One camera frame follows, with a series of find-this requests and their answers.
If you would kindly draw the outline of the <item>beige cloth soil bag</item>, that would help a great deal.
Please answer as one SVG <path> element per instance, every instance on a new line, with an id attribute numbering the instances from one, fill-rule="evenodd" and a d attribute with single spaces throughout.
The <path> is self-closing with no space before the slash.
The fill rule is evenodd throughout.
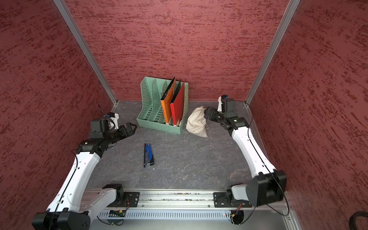
<path id="1" fill-rule="evenodd" d="M 205 119 L 206 108 L 201 106 L 194 109 L 191 115 L 188 117 L 186 129 L 189 133 L 198 137 L 207 138 L 208 125 Z"/>

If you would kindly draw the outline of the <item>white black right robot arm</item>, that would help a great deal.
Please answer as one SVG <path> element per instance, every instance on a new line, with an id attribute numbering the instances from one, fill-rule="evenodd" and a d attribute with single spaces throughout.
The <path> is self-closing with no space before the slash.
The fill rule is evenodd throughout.
<path id="1" fill-rule="evenodd" d="M 282 201 L 285 197 L 287 176 L 268 160 L 254 139 L 250 125 L 237 113 L 222 113 L 215 108 L 205 110 L 205 119 L 218 122 L 229 132 L 248 163 L 252 180 L 231 186 L 230 201 L 248 201 L 253 207 Z"/>

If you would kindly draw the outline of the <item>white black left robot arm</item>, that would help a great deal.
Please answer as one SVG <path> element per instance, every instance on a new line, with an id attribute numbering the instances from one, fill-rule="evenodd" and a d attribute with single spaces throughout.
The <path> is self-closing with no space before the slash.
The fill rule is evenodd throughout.
<path id="1" fill-rule="evenodd" d="M 126 123 L 118 129 L 92 126 L 88 140 L 80 143 L 73 166 L 54 200 L 32 221 L 36 230 L 88 230 L 98 215 L 111 204 L 129 206 L 121 184 L 108 184 L 87 204 L 81 199 L 93 170 L 112 144 L 135 134 L 137 125 Z"/>

